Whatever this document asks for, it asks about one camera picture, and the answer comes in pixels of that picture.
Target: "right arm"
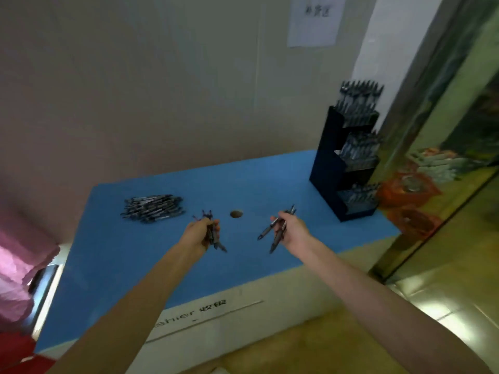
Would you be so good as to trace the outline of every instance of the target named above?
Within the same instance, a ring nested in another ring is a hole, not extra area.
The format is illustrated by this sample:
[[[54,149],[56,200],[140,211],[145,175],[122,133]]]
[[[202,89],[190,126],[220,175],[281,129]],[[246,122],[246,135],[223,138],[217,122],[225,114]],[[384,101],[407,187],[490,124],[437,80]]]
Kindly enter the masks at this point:
[[[296,216],[283,212],[279,216],[287,221],[283,239],[286,248],[334,291],[407,371],[491,374],[487,365],[440,323],[341,260],[311,236]]]

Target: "blue table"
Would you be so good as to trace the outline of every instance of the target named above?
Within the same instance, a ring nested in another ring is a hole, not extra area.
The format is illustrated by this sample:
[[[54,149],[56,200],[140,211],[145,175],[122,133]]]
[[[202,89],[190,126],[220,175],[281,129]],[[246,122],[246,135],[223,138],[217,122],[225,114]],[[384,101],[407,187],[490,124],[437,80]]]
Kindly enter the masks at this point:
[[[308,181],[315,150],[263,157],[158,176],[101,184],[92,189],[36,351],[79,338],[174,245],[192,215],[212,210],[221,219],[228,254],[210,249],[165,308],[301,265],[283,247],[269,255],[270,236],[257,236],[279,210],[296,205],[310,232],[335,252],[398,234],[377,212],[340,223]],[[142,224],[122,219],[124,199],[174,194],[187,211]],[[233,210],[242,210],[238,219]]]

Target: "small round hole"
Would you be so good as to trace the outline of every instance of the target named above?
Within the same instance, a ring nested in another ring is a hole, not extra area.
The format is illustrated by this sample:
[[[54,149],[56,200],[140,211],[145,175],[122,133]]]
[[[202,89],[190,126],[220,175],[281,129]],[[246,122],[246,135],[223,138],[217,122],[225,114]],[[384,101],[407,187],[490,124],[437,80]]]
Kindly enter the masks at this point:
[[[231,217],[232,218],[241,218],[242,217],[242,211],[241,210],[231,211]]]

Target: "hand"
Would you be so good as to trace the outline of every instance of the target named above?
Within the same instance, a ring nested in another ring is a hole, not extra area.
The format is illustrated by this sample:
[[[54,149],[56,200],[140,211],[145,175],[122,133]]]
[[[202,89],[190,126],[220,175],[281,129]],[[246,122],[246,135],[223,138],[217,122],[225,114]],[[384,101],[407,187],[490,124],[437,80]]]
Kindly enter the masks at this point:
[[[286,232],[281,242],[293,256],[299,258],[301,253],[312,245],[314,238],[300,218],[283,211],[279,212],[279,216],[286,221]],[[282,223],[276,224],[274,232],[277,234],[282,226]]]
[[[207,251],[209,247],[208,226],[213,224],[213,230],[220,237],[219,223],[220,219],[209,220],[208,218],[189,223],[180,238],[179,244],[186,248],[202,249],[203,252]]]

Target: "left hand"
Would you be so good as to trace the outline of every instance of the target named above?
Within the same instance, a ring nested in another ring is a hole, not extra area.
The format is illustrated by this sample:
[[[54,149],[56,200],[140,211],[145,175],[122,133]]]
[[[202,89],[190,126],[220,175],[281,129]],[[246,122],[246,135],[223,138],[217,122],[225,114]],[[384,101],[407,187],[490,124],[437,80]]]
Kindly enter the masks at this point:
[[[213,224],[213,230],[220,237],[219,223],[220,219],[209,220],[208,218],[204,218],[198,222],[191,222],[187,225],[179,243],[187,248],[202,249],[205,252],[209,247],[207,237],[208,226]]]

